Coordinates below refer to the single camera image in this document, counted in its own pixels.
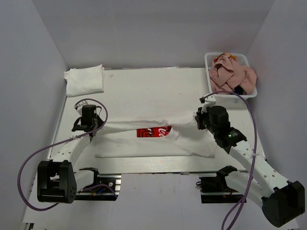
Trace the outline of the blue t-shirt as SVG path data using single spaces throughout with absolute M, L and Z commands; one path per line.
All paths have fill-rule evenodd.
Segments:
M 239 95 L 244 95 L 245 91 L 241 86 L 238 85 L 234 88 L 234 93 L 239 94 Z

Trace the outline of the white red-print t-shirt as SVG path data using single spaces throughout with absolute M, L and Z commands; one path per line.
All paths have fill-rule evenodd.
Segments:
M 92 143 L 97 158 L 200 156 L 215 157 L 208 131 L 199 130 L 192 112 L 136 120 L 110 120 Z

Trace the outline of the pink t-shirt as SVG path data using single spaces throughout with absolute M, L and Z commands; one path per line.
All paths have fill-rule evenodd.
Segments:
M 257 75 L 246 65 L 241 65 L 238 58 L 230 53 L 222 53 L 212 61 L 209 78 L 213 92 L 223 94 L 234 92 L 236 86 L 241 86 L 245 95 L 250 95 L 256 89 Z

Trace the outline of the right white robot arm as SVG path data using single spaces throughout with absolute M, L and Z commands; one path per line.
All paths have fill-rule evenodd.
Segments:
M 256 155 L 247 138 L 232 127 L 226 109 L 222 106 L 198 108 L 195 116 L 199 130 L 209 131 L 227 154 L 236 159 L 253 179 L 229 165 L 218 170 L 214 181 L 201 178 L 203 192 L 214 189 L 245 193 L 258 205 L 265 218 L 275 227 L 281 227 L 305 212 L 305 188 L 299 182 L 291 182 L 272 168 L 263 157 Z

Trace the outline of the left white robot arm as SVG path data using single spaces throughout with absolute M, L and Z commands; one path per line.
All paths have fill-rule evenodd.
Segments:
M 75 169 L 75 164 L 84 149 L 92 142 L 103 120 L 97 113 L 98 106 L 86 104 L 81 116 L 72 128 L 73 140 L 65 143 L 60 151 L 37 167 L 37 199 L 39 202 L 72 203 L 84 188 L 97 191 L 101 187 L 98 169 Z

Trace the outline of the white plastic basket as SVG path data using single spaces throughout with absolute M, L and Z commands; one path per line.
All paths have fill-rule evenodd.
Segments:
M 206 69 L 206 76 L 207 76 L 207 82 L 208 82 L 208 87 L 209 91 L 213 92 L 211 89 L 211 84 L 210 84 L 210 78 L 209 78 L 209 69 L 212 67 L 212 61 L 216 57 L 220 56 L 222 53 L 215 52 L 215 53 L 207 53 L 204 56 L 204 63 L 205 63 L 205 69 Z M 245 55 L 242 54 L 232 54 L 233 56 L 238 58 L 238 61 L 241 65 L 246 65 L 249 66 L 248 60 Z M 257 95 L 257 89 L 254 90 L 254 92 L 250 95 L 242 95 L 243 98 L 254 98 Z M 229 99 L 234 99 L 234 96 L 231 96 L 229 93 L 228 94 L 222 94 L 222 97 L 229 98 Z

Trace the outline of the folded white t-shirt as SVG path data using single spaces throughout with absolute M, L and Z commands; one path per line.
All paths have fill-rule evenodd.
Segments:
M 102 65 L 84 69 L 70 69 L 64 72 L 67 82 L 66 96 L 76 97 L 104 92 L 104 73 Z

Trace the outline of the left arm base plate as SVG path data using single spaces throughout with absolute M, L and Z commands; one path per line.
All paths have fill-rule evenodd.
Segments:
M 98 175 L 95 182 L 79 191 L 77 201 L 116 201 L 120 192 L 121 175 Z

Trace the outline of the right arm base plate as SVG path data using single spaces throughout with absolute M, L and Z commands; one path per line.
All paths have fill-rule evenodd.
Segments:
M 234 189 L 218 185 L 213 176 L 200 177 L 196 187 L 200 190 L 202 204 L 235 204 L 243 197 Z

